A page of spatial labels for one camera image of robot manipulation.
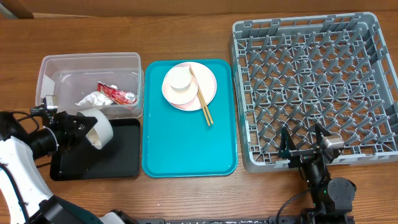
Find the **white bowl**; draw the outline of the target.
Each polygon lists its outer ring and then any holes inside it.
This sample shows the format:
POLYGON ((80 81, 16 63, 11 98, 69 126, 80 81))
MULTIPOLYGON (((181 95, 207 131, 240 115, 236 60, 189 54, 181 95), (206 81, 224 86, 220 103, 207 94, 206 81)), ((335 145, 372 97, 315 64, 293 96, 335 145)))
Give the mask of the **white bowl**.
POLYGON ((78 116, 95 117, 97 122, 86 134, 87 140, 96 149, 102 149, 113 138, 113 129, 107 117, 94 108, 77 112, 78 116))

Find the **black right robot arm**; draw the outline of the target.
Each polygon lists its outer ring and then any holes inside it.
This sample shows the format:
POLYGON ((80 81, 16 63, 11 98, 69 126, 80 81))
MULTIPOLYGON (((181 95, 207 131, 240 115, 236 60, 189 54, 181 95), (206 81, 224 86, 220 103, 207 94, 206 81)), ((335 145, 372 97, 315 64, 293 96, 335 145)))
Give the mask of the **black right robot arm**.
POLYGON ((300 151, 290 137, 286 127, 281 129, 281 143, 278 157, 288 159, 289 168, 297 168, 306 181, 308 189, 286 201, 275 217, 276 223, 354 223, 347 216, 353 209, 356 185, 345 178, 331 178, 327 165, 340 156, 344 141, 338 135, 315 124, 316 146, 300 151), (294 200, 310 194, 313 208, 304 208, 295 218, 282 218, 284 208, 294 200))

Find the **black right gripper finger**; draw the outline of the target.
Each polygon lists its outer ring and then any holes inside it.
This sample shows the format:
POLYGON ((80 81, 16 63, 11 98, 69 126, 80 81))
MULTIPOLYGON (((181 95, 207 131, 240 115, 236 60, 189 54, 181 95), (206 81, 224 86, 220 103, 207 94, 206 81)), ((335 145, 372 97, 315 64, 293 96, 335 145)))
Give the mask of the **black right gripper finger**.
POLYGON ((285 126, 281 129, 281 142, 278 150, 278 157, 281 159, 290 159, 291 152, 296 150, 295 144, 285 126))
POLYGON ((317 139, 317 145, 321 146, 322 139, 327 136, 331 136, 331 133, 327 131, 322 125, 319 123, 315 124, 315 135, 317 139))

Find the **white tissue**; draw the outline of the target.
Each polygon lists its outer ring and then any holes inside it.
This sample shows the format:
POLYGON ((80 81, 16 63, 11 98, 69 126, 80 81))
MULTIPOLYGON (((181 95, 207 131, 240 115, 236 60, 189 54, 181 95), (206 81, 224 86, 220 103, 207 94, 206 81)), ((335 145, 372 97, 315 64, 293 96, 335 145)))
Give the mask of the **white tissue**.
POLYGON ((93 91, 75 104, 77 106, 108 106, 112 105, 113 103, 114 101, 104 93, 101 93, 100 91, 93 91))

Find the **red snack wrapper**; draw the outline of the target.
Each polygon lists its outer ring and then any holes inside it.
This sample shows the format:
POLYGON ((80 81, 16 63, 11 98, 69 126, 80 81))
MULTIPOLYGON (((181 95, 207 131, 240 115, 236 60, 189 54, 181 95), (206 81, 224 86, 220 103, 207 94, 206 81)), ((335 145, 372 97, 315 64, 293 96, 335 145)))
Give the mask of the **red snack wrapper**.
POLYGON ((132 105, 137 101, 135 94, 119 90, 101 82, 98 82, 97 90, 119 105, 132 105))

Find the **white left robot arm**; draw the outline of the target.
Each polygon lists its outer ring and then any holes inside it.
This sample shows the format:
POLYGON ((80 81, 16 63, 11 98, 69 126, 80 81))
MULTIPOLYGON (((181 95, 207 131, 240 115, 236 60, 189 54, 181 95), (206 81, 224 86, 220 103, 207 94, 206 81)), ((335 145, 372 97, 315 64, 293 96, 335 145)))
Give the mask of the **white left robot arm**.
POLYGON ((43 119, 43 128, 28 133, 13 111, 1 112, 1 192, 11 223, 135 223, 120 210, 102 217, 54 195, 42 178, 35 160, 89 141, 102 149, 113 137, 107 117, 89 109, 70 115, 32 109, 24 119, 43 119))

